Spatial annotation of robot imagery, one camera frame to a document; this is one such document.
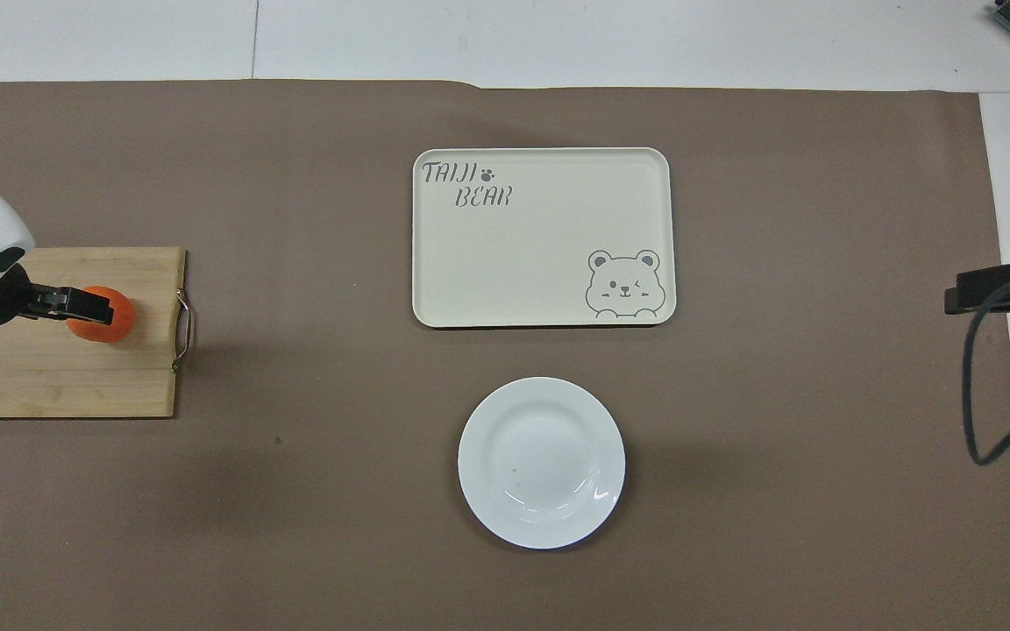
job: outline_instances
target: bear illustration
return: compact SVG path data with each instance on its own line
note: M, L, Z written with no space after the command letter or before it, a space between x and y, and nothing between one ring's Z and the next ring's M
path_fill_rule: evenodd
M656 252L642 249L637 255L610 255L597 250L590 255L590 287L587 304L596 318L634 318L642 311L656 316L665 304L665 290L656 269L662 259Z

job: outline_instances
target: brown paper mat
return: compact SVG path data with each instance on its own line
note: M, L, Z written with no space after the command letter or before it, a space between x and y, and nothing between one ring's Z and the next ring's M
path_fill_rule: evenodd
M410 165L502 146L668 156L673 319L416 322ZM182 244L200 315L176 419L0 422L0 628L1010 628L1010 454L966 455L941 314L998 260L977 96L0 84L0 195L43 246ZM467 415L523 376L626 443L563 551L458 488Z

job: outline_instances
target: white tray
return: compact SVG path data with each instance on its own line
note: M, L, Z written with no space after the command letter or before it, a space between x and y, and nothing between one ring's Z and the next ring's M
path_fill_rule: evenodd
M426 326L640 326L677 307L655 149L431 149L412 183L412 309Z

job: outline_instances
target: orange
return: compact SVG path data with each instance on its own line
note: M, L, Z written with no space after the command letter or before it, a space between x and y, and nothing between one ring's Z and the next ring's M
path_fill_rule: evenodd
M110 324L85 322L85 320L65 320L65 323L69 324L69 331L72 331L73 335L79 336L79 338L90 341L112 343L123 339L131 330L131 326L135 324L135 307L132 307L127 296L121 295L112 288L102 288L99 285L84 288L84 291L108 299L109 306L115 310L115 314L112 316Z

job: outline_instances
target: white plate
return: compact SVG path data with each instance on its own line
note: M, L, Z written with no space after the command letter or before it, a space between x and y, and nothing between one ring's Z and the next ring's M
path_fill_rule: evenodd
M525 548L560 548L592 534L614 510L625 472L610 413L552 377L490 393L458 446L470 510L494 535Z
M412 175L412 310L426 326L673 315L669 163L655 149L431 149Z

